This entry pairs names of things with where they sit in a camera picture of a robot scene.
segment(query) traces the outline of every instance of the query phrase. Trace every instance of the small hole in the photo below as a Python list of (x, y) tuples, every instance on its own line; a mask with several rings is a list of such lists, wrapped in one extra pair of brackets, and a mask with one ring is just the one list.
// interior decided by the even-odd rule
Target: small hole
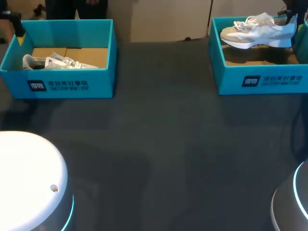
[(55, 192), (55, 193), (59, 191), (58, 186), (56, 186), (55, 184), (52, 184), (52, 185), (50, 186), (50, 189), (51, 189), (51, 191), (53, 191), (53, 192)]

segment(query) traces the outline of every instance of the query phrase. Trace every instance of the yellow tag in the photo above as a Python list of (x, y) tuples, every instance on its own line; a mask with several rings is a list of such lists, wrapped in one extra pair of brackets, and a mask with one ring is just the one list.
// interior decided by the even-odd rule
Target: yellow tag
[(297, 31), (299, 31), (303, 27), (303, 25), (304, 24), (299, 25)]
[(19, 43), (19, 46), (22, 46), (22, 45), (23, 45), (24, 40), (25, 40), (25, 35), (26, 35), (26, 33), (25, 33), (24, 36), (22, 36), (22, 37), (17, 37), (17, 41), (18, 41), (18, 43)]

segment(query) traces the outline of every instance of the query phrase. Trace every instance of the white dome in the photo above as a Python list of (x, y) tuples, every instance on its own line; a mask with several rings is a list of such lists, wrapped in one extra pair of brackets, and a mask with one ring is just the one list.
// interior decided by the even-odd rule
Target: white dome
[(0, 132), (0, 231), (29, 231), (61, 201), (67, 168), (59, 150), (38, 135)]

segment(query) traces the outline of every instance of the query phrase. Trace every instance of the shoelace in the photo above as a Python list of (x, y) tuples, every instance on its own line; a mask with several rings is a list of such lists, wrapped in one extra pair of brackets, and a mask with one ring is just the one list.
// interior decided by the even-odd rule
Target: shoelace
[(244, 29), (246, 29), (249, 26), (257, 26), (258, 22), (256, 19), (252, 19), (255, 16), (249, 16), (248, 18), (246, 18), (245, 22), (240, 22), (240, 21), (234, 21), (234, 26), (235, 28), (237, 28), (238, 30), (242, 31)]
[(80, 62), (74, 61), (74, 60), (72, 60), (70, 58), (65, 57), (63, 59), (63, 62), (65, 62), (66, 67), (68, 67), (68, 68), (74, 68), (74, 69), (80, 68)]

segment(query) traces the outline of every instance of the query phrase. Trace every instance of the cyan led light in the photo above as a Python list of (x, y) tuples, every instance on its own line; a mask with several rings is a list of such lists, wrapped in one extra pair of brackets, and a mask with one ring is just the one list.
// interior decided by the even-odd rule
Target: cyan led light
[(67, 225), (68, 225), (68, 223), (69, 223), (69, 221), (70, 221), (70, 219), (71, 219), (71, 217), (72, 217), (73, 211), (74, 211), (74, 196), (73, 196), (73, 203), (72, 203), (72, 210), (71, 210), (71, 213), (70, 213), (70, 215), (69, 215), (69, 217), (68, 217), (68, 219), (67, 219), (66, 224), (63, 226), (63, 228), (61, 229), (61, 231), (64, 231), (64, 230), (66, 229), (66, 227), (67, 227)]
[(298, 166), (298, 168), (296, 169), (296, 171), (295, 171), (295, 173), (294, 173), (294, 178), (293, 178), (293, 190), (294, 190), (294, 195), (295, 195), (295, 199), (296, 199), (296, 201), (297, 201), (297, 204), (298, 204), (300, 210), (302, 210), (302, 213), (304, 214), (304, 216), (306, 217), (306, 219), (308, 220), (308, 214), (307, 214), (307, 212), (305, 211), (305, 209), (304, 209), (302, 203), (300, 203), (300, 200), (299, 200), (298, 194), (297, 194), (297, 190), (296, 190), (296, 176), (297, 176), (297, 172), (298, 172), (299, 168), (302, 166), (303, 163), (301, 163), (301, 164)]

